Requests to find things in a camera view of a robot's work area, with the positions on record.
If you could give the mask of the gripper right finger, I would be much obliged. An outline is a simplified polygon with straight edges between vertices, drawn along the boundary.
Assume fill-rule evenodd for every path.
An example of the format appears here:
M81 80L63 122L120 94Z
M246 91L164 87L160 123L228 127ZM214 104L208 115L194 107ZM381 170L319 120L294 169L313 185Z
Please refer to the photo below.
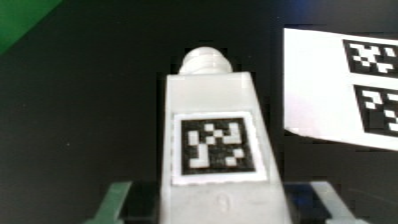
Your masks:
M294 224L370 224L354 216L327 181L287 182L285 192Z

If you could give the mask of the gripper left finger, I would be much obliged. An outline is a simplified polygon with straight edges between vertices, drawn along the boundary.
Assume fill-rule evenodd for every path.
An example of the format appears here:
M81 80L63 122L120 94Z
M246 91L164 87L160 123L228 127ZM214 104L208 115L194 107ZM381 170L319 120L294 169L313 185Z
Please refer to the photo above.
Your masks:
M95 217L82 224L159 224L159 198L153 181L112 183Z

